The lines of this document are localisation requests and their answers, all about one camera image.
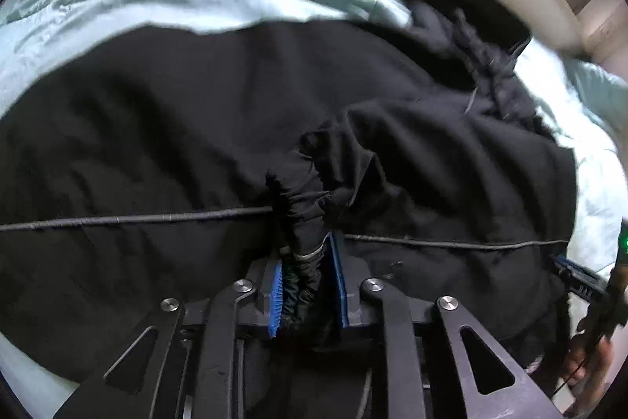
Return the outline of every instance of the gray cord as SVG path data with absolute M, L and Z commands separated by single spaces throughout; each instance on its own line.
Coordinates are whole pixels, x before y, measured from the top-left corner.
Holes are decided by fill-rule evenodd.
M 529 240 L 518 243 L 463 243 L 463 242 L 436 242 L 435 240 L 414 240 L 412 238 L 376 237 L 371 235 L 345 235 L 348 240 L 360 242 L 398 243 L 400 245 L 416 245 L 419 247 L 450 247 L 452 249 L 480 249 L 495 251 L 498 249 L 519 249 L 528 245 L 553 245 L 554 243 L 569 243 L 569 240 Z
M 35 220 L 17 224 L 0 225 L 0 232 L 4 231 L 32 231 L 36 229 L 52 229 L 82 226 L 106 226 L 115 224 L 141 224 L 159 222 L 187 222 L 192 220 L 221 220 L 251 215 L 268 215 L 272 207 L 233 208 L 227 210 L 213 210 L 211 212 L 189 213 L 158 213 L 153 215 L 109 215 L 102 217 L 75 217 L 56 218 L 52 220 Z
M 471 98 L 469 98 L 469 105 L 467 105 L 467 108 L 465 109 L 463 114 L 466 114 L 467 112 L 471 110 L 471 106 L 473 105 L 473 100 L 475 100 L 475 95 L 477 95 L 477 88 L 475 88 L 473 90 L 473 93 L 471 93 Z
M 362 398 L 360 399 L 360 406 L 357 409 L 356 419 L 362 419 L 364 412 L 366 412 L 366 405 L 369 403 L 369 395 L 371 393 L 371 386 L 373 382 L 373 368 L 368 368 L 366 372 L 366 379 L 364 381 L 364 389 L 362 390 Z

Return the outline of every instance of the jacket sleeve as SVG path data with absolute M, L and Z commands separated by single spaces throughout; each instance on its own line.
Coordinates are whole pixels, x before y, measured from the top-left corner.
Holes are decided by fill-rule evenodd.
M 351 206 L 364 176 L 380 168 L 377 156 L 360 144 L 367 129 L 359 115 L 344 111 L 315 132 L 266 174 L 266 185 L 288 251 L 283 258 L 281 333 L 318 337 L 328 324 L 322 310 L 329 289 L 323 262 L 325 239 Z

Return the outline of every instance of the black bracket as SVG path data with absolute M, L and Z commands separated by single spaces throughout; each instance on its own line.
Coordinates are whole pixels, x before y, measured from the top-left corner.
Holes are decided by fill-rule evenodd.
M 407 297 L 390 283 L 373 278 L 362 259 L 349 256 L 341 233 L 331 233 L 327 243 L 337 281 L 341 337 L 372 339 L 383 348 L 386 403 L 380 409 L 388 419 L 432 417 L 425 399 L 430 388 L 432 397 L 443 396 L 445 389 L 445 401 L 458 396 L 461 417 L 562 417 L 456 299 L 441 297 L 432 303 Z M 226 287 L 211 301 L 185 305 L 165 299 L 125 340 L 121 355 L 101 365 L 55 419 L 180 419 L 194 343 L 200 351 L 192 418 L 244 419 L 244 339 L 272 337 L 270 297 L 280 270 L 278 258 L 257 260 L 246 279 Z M 438 343 L 421 345 L 421 332 Z M 427 364 L 419 345 L 425 355 L 429 352 Z M 444 380 L 426 382 L 430 369 L 443 368 L 450 368 Z

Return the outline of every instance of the silver screw head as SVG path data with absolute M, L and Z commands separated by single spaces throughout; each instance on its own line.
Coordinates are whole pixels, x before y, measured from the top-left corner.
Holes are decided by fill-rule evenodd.
M 458 308 L 458 301 L 452 296 L 442 296 L 438 299 L 438 305 L 440 305 L 445 311 L 453 311 Z
M 247 293 L 252 289 L 253 283 L 251 283 L 248 279 L 238 279 L 234 283 L 234 290 L 236 290 L 238 293 Z
M 375 278 L 366 279 L 364 287 L 369 291 L 382 291 L 384 289 L 384 281 Z
M 171 313 L 179 308 L 179 301 L 175 298 L 165 298 L 160 305 L 163 311 Z

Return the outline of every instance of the triangular cutout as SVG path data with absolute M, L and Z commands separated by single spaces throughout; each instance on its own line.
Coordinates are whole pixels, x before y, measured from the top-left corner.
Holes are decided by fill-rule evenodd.
M 156 328 L 147 328 L 105 374 L 105 383 L 134 395 L 144 385 L 146 368 L 159 336 Z
M 514 376 L 470 327 L 460 329 L 477 390 L 488 395 L 514 384 Z

